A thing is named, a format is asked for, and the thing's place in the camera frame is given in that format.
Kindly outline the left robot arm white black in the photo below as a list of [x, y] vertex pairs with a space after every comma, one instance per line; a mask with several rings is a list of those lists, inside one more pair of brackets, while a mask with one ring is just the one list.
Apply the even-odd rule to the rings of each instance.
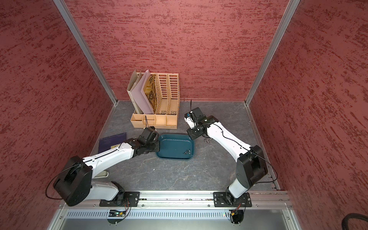
[[128, 139], [113, 149], [85, 158], [71, 157], [49, 184], [69, 207], [85, 200], [105, 201], [117, 207], [127, 206], [125, 190], [119, 183], [98, 182], [96, 177], [122, 161], [159, 150], [159, 133], [155, 127], [149, 126], [138, 138]]

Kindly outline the beige roll under arm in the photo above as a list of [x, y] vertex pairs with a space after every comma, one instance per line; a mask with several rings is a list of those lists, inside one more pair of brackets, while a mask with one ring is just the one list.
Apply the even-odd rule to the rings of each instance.
[[109, 176], [109, 172], [108, 171], [102, 171], [102, 172], [100, 172], [99, 174], [97, 174], [96, 176], [95, 176], [95, 178], [106, 178], [106, 177], [108, 177]]

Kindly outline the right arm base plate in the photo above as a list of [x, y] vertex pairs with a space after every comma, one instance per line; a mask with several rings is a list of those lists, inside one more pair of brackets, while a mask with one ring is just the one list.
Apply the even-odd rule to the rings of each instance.
[[213, 193], [214, 206], [222, 207], [252, 207], [252, 201], [249, 193], [243, 193], [239, 198], [234, 198], [230, 192], [214, 192]]

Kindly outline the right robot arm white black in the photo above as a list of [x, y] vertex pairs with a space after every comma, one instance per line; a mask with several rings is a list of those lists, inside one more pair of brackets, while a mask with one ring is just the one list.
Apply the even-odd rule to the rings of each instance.
[[247, 192], [268, 174], [271, 163], [265, 158], [261, 147], [251, 146], [230, 133], [214, 116], [205, 116], [200, 108], [195, 108], [185, 114], [189, 125], [187, 133], [192, 140], [200, 136], [215, 140], [236, 161], [234, 181], [227, 187], [223, 197], [216, 196], [221, 204], [239, 207], [245, 203]]

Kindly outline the teal plastic storage tray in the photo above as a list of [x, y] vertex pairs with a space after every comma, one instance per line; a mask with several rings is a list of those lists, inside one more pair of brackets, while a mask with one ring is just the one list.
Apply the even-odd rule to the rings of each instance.
[[190, 160], [195, 154], [195, 143], [184, 134], [163, 134], [159, 137], [160, 151], [156, 156], [161, 159], [169, 160]]

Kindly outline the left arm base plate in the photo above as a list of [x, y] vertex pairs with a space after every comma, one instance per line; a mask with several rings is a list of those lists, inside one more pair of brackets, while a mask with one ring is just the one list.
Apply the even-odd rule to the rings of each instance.
[[125, 191], [119, 192], [111, 201], [100, 200], [100, 207], [137, 207], [140, 199], [140, 192]]

